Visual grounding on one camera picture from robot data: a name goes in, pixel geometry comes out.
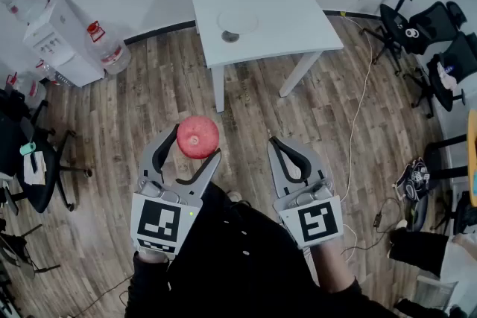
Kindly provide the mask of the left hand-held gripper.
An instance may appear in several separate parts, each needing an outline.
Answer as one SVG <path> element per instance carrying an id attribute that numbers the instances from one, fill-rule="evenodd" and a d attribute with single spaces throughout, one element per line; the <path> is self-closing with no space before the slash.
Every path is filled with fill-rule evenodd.
<path id="1" fill-rule="evenodd" d="M 203 206 L 201 199 L 221 161 L 217 149 L 189 180 L 176 179 L 165 190 L 162 167 L 176 141 L 178 125 L 161 131 L 139 160 L 139 189 L 133 193 L 130 235 L 135 247 L 178 255 Z"/>

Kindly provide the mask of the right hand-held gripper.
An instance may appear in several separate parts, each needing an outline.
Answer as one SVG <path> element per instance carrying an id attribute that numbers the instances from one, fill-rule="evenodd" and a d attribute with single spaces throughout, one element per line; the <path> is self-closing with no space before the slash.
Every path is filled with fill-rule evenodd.
<path id="1" fill-rule="evenodd" d="M 296 245 L 307 249 L 343 235 L 340 197 L 332 194 L 319 155 L 298 141 L 276 136 L 269 138 L 267 148 L 279 198 L 274 209 Z M 298 178 L 290 175 L 285 156 L 300 170 Z"/>

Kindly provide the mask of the red apple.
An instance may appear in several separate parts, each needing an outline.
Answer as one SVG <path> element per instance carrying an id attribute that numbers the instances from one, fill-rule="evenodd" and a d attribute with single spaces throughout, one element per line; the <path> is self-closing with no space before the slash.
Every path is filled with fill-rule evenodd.
<path id="1" fill-rule="evenodd" d="M 188 158 L 205 159 L 218 148 L 219 132 L 211 119 L 193 115 L 179 124 L 176 140 L 179 149 Z"/>

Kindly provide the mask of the clear glass plate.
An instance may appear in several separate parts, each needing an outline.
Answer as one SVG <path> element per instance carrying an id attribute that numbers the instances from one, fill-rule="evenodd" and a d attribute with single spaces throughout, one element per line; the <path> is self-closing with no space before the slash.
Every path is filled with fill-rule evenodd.
<path id="1" fill-rule="evenodd" d="M 223 31 L 242 35 L 254 32 L 259 19 L 256 14 L 246 10 L 226 10 L 218 15 L 217 23 Z"/>

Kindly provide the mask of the person's right forearm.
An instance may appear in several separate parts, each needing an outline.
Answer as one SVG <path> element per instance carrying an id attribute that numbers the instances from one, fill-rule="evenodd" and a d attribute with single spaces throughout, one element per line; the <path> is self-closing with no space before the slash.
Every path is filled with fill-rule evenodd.
<path id="1" fill-rule="evenodd" d="M 370 300 L 361 288 L 341 255 L 341 240 L 331 239 L 311 247 L 321 290 L 335 310 L 351 314 L 369 308 Z"/>

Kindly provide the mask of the person's left forearm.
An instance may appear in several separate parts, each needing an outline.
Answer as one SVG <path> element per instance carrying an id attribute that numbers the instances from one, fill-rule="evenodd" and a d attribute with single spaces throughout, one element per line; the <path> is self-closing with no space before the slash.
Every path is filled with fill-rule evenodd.
<path id="1" fill-rule="evenodd" d="M 168 258 L 161 252 L 135 251 L 124 318 L 170 318 Z"/>

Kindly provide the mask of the white table leg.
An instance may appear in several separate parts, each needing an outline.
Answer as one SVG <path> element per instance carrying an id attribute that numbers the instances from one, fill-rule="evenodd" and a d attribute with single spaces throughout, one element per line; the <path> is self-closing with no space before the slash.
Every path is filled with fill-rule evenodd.
<path id="1" fill-rule="evenodd" d="M 297 65 L 294 67 L 293 71 L 286 78 L 284 84 L 279 90 L 279 96 L 284 98 L 289 95 L 293 88 L 303 79 L 304 75 L 308 70 L 315 64 L 318 60 L 322 51 L 305 53 Z"/>
<path id="2" fill-rule="evenodd" d="M 215 108 L 217 113 L 224 111 L 224 66 L 211 68 L 212 83 L 215 96 Z"/>

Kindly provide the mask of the person's black clothing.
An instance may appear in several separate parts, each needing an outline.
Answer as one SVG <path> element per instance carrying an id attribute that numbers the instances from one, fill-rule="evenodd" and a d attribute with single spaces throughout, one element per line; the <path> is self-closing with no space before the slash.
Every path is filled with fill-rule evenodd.
<path id="1" fill-rule="evenodd" d="M 214 183 L 168 269 L 168 309 L 182 318 L 396 318 L 358 282 L 331 293 L 279 224 Z"/>

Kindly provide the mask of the clear water jug red cap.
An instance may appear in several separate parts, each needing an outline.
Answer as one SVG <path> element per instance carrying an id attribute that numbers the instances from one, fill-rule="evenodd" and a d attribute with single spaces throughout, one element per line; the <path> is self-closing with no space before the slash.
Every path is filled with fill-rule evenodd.
<path id="1" fill-rule="evenodd" d="M 86 49 L 103 69 L 111 75 L 124 71 L 131 53 L 124 41 L 109 26 L 94 21 L 86 28 Z"/>
<path id="2" fill-rule="evenodd" d="M 25 104 L 29 109 L 37 109 L 45 100 L 45 87 L 29 72 L 9 74 L 6 84 L 25 96 Z"/>
<path id="3" fill-rule="evenodd" d="M 36 70 L 39 74 L 42 75 L 43 78 L 49 80 L 53 84 L 57 84 L 56 81 L 56 73 L 57 71 L 47 64 L 44 60 L 40 60 L 36 65 Z"/>

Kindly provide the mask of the white paper sheets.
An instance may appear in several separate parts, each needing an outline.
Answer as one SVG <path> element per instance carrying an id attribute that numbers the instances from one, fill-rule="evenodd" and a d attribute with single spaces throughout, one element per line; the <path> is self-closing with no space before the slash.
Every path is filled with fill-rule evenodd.
<path id="1" fill-rule="evenodd" d="M 23 178 L 28 185 L 45 185 L 46 163 L 42 151 L 24 156 Z"/>

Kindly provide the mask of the white water dispenser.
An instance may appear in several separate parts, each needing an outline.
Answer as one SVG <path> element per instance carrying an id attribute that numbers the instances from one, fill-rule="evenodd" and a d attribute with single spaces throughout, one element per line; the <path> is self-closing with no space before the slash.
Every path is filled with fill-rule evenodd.
<path id="1" fill-rule="evenodd" d="M 104 78 L 103 67 L 86 49 L 86 28 L 65 0 L 56 0 L 29 24 L 24 44 L 77 87 Z"/>

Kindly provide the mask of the black mesh office chair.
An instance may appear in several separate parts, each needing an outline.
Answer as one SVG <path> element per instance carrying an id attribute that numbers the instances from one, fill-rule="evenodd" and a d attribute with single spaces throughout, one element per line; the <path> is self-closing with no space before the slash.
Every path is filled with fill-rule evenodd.
<path id="1" fill-rule="evenodd" d="M 422 80 L 412 74 L 403 75 L 404 78 L 412 79 L 422 89 L 420 97 L 411 103 L 411 108 L 417 108 L 420 102 L 426 99 L 429 105 L 429 113 L 426 114 L 428 119 L 434 117 L 433 98 L 436 98 L 447 112 L 452 110 L 456 101 L 461 101 L 463 105 L 466 104 L 466 95 L 463 89 L 454 94 L 455 90 L 451 91 L 443 87 L 437 72 L 438 62 L 441 62 L 444 67 L 454 66 L 452 76 L 456 78 L 458 84 L 471 74 L 477 73 L 477 35 L 475 33 L 465 35 L 458 32 L 449 47 L 444 52 L 435 54 L 426 64 L 427 71 L 423 71 L 421 68 L 416 69 L 423 75 Z"/>
<path id="2" fill-rule="evenodd" d="M 359 31 L 360 34 L 369 34 L 383 43 L 383 48 L 371 63 L 377 63 L 387 51 L 396 63 L 395 75 L 402 73 L 402 66 L 399 63 L 402 51 L 407 54 L 422 55 L 430 45 L 436 42 L 453 40 L 462 25 L 467 22 L 462 8 L 454 1 L 446 3 L 437 1 L 424 11 L 406 19 L 400 13 L 405 1 L 399 0 L 394 8 L 381 4 L 379 11 L 382 24 L 375 31 L 369 28 L 362 28 Z M 405 35 L 407 28 L 417 29 L 420 36 L 417 39 L 408 38 Z"/>

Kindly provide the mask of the yellow round table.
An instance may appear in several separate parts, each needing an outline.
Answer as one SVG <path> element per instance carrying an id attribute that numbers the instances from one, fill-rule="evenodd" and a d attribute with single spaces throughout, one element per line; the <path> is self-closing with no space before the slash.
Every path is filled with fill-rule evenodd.
<path id="1" fill-rule="evenodd" d="M 467 123 L 467 153 L 470 202 L 477 208 L 477 110 L 471 109 Z"/>

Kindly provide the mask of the white cloth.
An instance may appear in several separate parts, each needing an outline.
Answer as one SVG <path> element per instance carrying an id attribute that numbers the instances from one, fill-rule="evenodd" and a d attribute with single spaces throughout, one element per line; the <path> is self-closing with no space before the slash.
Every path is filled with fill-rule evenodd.
<path id="1" fill-rule="evenodd" d="M 454 66 L 444 67 L 441 62 L 437 63 L 437 72 L 443 87 L 447 90 L 454 91 L 457 88 L 458 82 L 455 77 L 452 76 Z"/>

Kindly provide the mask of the black stand frame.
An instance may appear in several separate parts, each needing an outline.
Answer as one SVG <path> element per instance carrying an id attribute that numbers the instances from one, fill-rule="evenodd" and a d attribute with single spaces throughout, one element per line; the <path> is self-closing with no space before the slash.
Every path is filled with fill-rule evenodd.
<path id="1" fill-rule="evenodd" d="M 51 267 L 40 268 L 32 260 L 25 238 L 41 227 L 42 224 L 39 224 L 20 236 L 0 232 L 0 256 L 7 263 L 18 267 L 30 280 L 33 280 L 37 274 L 47 273 L 61 267 L 60 264 L 55 264 Z"/>

